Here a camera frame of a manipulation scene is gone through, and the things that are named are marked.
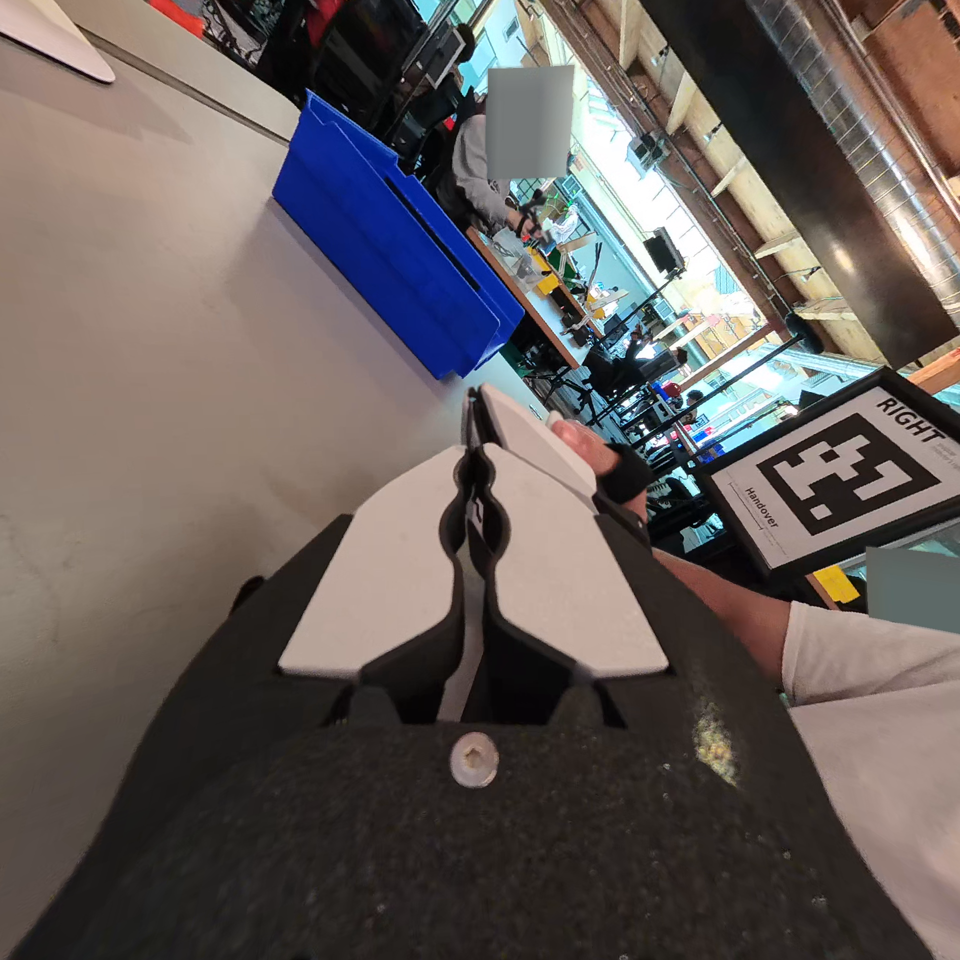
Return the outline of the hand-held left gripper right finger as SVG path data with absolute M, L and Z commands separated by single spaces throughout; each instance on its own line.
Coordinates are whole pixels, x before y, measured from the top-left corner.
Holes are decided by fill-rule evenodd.
M 593 680 L 666 672 L 668 659 L 602 534 L 594 472 L 568 449 L 543 463 L 481 446 L 478 503 L 495 609 L 506 626 Z

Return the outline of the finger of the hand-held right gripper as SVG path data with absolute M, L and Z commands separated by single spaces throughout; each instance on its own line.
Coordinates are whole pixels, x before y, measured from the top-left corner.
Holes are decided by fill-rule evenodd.
M 592 469 L 509 394 L 478 389 L 478 482 L 505 516 L 597 516 Z
M 468 388 L 462 399 L 461 442 L 476 450 L 493 440 L 494 425 L 484 396 L 479 388 Z

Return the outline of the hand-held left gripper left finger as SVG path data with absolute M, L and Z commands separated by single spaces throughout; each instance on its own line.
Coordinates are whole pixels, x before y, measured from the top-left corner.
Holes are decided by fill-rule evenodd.
M 463 445 L 440 451 L 354 512 L 279 657 L 281 672 L 359 681 L 366 668 L 457 618 L 466 454 Z

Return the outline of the blue plastic bin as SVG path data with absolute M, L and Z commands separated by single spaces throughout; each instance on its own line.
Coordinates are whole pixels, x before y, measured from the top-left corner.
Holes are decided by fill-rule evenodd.
M 525 315 L 397 154 L 312 91 L 272 196 L 436 379 L 477 371 Z

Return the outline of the person's right forearm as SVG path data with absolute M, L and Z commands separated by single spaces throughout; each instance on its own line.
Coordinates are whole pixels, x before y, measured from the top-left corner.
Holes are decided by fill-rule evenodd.
M 720 619 L 747 649 L 763 676 L 780 690 L 790 603 L 729 582 L 665 551 L 654 549 L 653 555 Z

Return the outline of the person's right hand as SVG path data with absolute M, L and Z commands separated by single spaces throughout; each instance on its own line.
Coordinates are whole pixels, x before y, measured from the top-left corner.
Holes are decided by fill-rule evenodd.
M 589 466 L 596 477 L 611 474 L 618 467 L 620 454 L 579 421 L 560 418 L 552 423 L 550 430 Z

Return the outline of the framed marker sign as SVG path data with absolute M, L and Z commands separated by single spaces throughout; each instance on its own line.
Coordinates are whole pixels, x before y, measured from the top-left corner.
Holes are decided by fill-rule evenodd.
M 959 416 L 882 367 L 695 471 L 773 582 L 958 518 Z

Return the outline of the white folding stand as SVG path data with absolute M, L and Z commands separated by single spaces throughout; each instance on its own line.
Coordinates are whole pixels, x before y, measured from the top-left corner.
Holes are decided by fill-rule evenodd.
M 55 1 L 1 1 L 1 35 L 108 86 L 114 70 Z

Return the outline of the silver ventilation duct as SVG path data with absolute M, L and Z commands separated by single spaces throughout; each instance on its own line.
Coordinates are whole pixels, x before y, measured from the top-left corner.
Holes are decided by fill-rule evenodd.
M 942 308 L 958 323 L 958 199 L 839 2 L 748 1 L 747 6 Z

